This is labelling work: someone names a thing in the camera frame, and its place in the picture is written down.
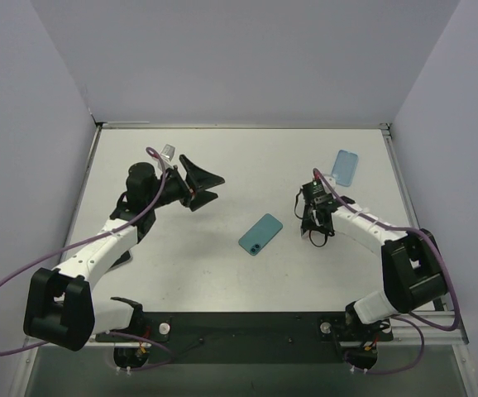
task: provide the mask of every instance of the screw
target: screw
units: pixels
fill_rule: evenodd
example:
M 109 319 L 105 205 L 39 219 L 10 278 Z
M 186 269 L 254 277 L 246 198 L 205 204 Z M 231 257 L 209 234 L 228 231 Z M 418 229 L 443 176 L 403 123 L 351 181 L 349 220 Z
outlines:
M 330 323 L 321 323 L 320 324 L 320 331 L 322 331 L 322 333 L 331 333 L 331 324 Z
M 170 333 L 170 330 L 171 326 L 168 323 L 162 323 L 158 327 L 158 332 L 160 333 L 160 335 L 167 335 L 168 333 Z

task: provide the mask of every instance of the gray wall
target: gray wall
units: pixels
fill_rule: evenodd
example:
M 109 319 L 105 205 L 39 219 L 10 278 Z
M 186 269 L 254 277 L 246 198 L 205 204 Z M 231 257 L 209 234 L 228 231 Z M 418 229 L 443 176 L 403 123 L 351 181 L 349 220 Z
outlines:
M 0 279 L 63 244 L 93 132 L 31 4 L 0 0 Z M 0 350 L 23 343 L 28 275 L 0 293 Z M 0 395 L 17 358 L 0 358 Z
M 462 0 L 394 120 L 420 222 L 458 289 L 478 377 L 478 0 Z
M 32 0 L 99 121 L 377 126 L 457 0 Z

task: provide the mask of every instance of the black cable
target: black cable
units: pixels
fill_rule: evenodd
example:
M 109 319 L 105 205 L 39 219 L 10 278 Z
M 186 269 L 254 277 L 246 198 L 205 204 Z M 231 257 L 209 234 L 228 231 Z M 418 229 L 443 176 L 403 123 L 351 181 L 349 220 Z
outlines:
M 302 193 L 302 189 L 299 190 L 298 194 L 296 194 L 296 200 L 294 201 L 294 216 L 299 219 L 300 221 L 304 220 L 303 218 L 299 217 L 298 214 L 296 213 L 296 208 L 298 207 L 298 200 L 299 200 L 299 195 Z
M 323 235 L 323 244 L 321 246 L 319 246 L 318 244 L 315 244 L 314 241 L 313 241 L 313 238 L 311 237 L 312 232 L 313 232 L 312 230 L 308 231 L 308 240 L 311 242 L 311 244 L 313 244 L 317 248 L 322 248 L 323 246 L 325 246 L 327 244 L 327 235 L 326 234 Z

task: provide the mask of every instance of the teal smartphone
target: teal smartphone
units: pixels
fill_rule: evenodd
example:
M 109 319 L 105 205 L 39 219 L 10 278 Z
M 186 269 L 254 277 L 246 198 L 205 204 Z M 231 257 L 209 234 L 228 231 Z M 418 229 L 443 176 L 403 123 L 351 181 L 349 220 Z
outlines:
M 358 155 L 356 153 L 339 151 L 335 165 L 332 167 L 331 176 L 337 181 L 337 184 L 351 186 L 357 164 Z
M 274 238 L 283 228 L 283 223 L 269 213 L 263 215 L 257 223 L 239 239 L 239 245 L 246 252 L 255 256 Z

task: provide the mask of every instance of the light blue rectangular object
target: light blue rectangular object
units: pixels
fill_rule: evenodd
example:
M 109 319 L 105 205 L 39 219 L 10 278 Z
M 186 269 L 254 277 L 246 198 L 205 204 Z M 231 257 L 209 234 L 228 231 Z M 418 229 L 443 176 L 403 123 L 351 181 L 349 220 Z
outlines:
M 332 167 L 331 176 L 341 186 L 350 186 L 355 175 L 358 155 L 350 151 L 339 151 L 335 165 Z
M 239 245 L 255 256 L 282 228 L 283 224 L 267 213 L 239 239 Z

